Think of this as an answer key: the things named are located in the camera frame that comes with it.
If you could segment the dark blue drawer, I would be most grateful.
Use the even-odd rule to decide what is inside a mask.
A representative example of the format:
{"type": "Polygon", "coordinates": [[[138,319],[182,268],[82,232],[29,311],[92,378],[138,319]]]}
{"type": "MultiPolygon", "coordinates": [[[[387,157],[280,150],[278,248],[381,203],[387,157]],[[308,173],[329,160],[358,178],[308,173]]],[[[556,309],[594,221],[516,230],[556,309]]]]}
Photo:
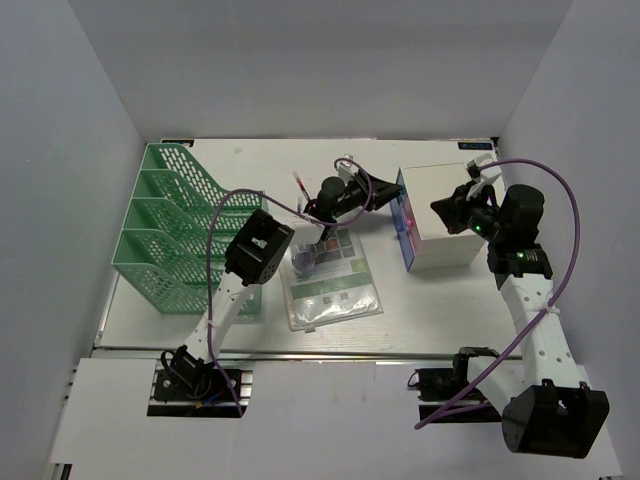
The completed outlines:
{"type": "Polygon", "coordinates": [[[402,220],[400,220],[398,223],[395,223],[394,226],[396,229],[404,266],[406,271],[409,272],[415,259],[415,253],[411,244],[410,236],[407,231],[407,227],[402,220]]]}

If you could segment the pink drawer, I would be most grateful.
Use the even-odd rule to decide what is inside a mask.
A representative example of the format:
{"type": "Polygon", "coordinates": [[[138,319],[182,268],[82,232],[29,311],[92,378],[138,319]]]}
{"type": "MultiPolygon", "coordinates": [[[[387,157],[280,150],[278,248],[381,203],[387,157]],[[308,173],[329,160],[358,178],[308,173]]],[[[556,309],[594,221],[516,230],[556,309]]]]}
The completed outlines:
{"type": "Polygon", "coordinates": [[[410,236],[411,244],[415,253],[415,258],[419,251],[420,247],[420,235],[419,230],[417,228],[417,223],[414,215],[414,211],[411,205],[410,198],[407,193],[405,193],[405,198],[402,205],[402,220],[407,227],[407,231],[410,236]]]}

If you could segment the red pen with cap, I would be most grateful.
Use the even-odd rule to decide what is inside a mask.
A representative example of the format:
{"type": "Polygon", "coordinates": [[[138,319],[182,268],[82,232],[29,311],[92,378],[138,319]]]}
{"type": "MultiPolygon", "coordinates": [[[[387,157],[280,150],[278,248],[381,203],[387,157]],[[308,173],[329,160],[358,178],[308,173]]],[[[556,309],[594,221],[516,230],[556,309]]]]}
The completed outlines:
{"type": "Polygon", "coordinates": [[[296,184],[298,185],[303,197],[305,198],[305,200],[307,202],[309,202],[311,200],[311,197],[310,197],[310,195],[309,195],[309,193],[308,193],[308,191],[307,191],[307,189],[306,189],[306,187],[305,187],[300,175],[296,171],[292,172],[292,175],[293,175],[294,180],[295,180],[296,184]]]}

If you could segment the clear plastic document pouch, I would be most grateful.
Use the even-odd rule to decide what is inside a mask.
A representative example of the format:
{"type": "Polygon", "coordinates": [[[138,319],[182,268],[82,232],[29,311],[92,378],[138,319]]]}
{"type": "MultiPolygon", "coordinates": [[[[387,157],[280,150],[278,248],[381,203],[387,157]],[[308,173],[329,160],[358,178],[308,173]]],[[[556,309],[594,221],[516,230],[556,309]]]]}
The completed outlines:
{"type": "Polygon", "coordinates": [[[359,235],[340,228],[317,244],[292,245],[279,266],[289,329],[311,332],[321,326],[383,312],[359,235]],[[291,255],[309,250],[315,269],[299,277],[291,255]]]}

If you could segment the purple tape roll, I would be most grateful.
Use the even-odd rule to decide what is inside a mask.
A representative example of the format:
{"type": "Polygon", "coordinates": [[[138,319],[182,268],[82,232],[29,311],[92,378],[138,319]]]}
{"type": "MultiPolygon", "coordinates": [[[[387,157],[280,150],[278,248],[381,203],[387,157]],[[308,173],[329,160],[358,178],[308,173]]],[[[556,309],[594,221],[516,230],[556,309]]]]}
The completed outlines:
{"type": "Polygon", "coordinates": [[[291,264],[296,275],[299,277],[309,277],[315,269],[315,257],[309,250],[299,250],[291,255],[291,264]]]}

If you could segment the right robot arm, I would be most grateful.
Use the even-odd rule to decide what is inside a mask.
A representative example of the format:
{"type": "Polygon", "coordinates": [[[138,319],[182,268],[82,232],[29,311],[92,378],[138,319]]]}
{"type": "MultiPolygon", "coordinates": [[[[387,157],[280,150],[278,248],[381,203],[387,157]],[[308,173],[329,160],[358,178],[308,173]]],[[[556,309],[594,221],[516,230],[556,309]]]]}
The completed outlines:
{"type": "Polygon", "coordinates": [[[552,304],[553,272],[536,241],[544,203],[531,186],[511,186],[498,202],[492,186],[472,183],[432,202],[449,233],[469,230],[487,241],[487,264],[511,314],[524,371],[518,378],[492,350],[463,349],[451,384],[466,399],[481,393],[500,414],[510,451],[583,459],[610,405],[580,374],[552,304]]]}

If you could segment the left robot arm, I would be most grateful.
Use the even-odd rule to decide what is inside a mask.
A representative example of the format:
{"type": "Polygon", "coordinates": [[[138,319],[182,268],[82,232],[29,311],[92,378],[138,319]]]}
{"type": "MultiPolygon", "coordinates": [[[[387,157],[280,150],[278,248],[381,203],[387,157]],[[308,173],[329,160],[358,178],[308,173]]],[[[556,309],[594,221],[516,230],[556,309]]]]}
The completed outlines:
{"type": "Polygon", "coordinates": [[[293,244],[316,244],[343,224],[363,213],[375,211],[397,198],[402,187],[370,176],[364,169],[347,179],[330,176],[323,180],[316,197],[306,198],[304,206],[291,209],[275,199],[251,189],[236,189],[221,200],[255,194],[283,209],[274,217],[263,209],[251,214],[226,249],[224,270],[217,285],[207,279],[207,306],[199,324],[174,353],[171,365],[184,365],[177,376],[177,387],[188,398],[199,399],[211,387],[211,374],[204,367],[218,365],[222,342],[240,309],[257,287],[276,273],[286,250],[293,244]],[[341,222],[340,217],[350,219],[341,222]]]}

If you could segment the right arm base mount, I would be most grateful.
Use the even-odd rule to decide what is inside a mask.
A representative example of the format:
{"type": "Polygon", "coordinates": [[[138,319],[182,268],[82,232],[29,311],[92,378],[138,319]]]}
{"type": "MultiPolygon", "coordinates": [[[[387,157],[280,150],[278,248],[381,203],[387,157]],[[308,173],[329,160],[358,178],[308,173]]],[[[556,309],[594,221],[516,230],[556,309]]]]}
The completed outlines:
{"type": "MultiPolygon", "coordinates": [[[[467,369],[472,358],[497,358],[499,353],[487,347],[462,347],[453,356],[452,365],[446,368],[428,367],[415,369],[407,381],[407,388],[418,393],[419,416],[424,420],[441,405],[462,390],[467,384],[467,369]]],[[[478,390],[468,393],[454,408],[473,406],[472,410],[448,414],[435,423],[500,423],[500,413],[489,404],[478,390]]]]}

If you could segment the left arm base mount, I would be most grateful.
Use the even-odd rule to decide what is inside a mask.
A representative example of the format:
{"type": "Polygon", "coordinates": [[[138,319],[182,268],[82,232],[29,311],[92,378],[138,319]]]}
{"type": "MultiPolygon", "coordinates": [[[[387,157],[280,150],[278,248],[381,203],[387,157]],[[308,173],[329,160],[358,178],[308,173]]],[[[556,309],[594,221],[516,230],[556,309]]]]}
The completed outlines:
{"type": "Polygon", "coordinates": [[[251,398],[253,372],[196,360],[186,347],[161,353],[152,380],[148,417],[240,418],[251,398]]]}

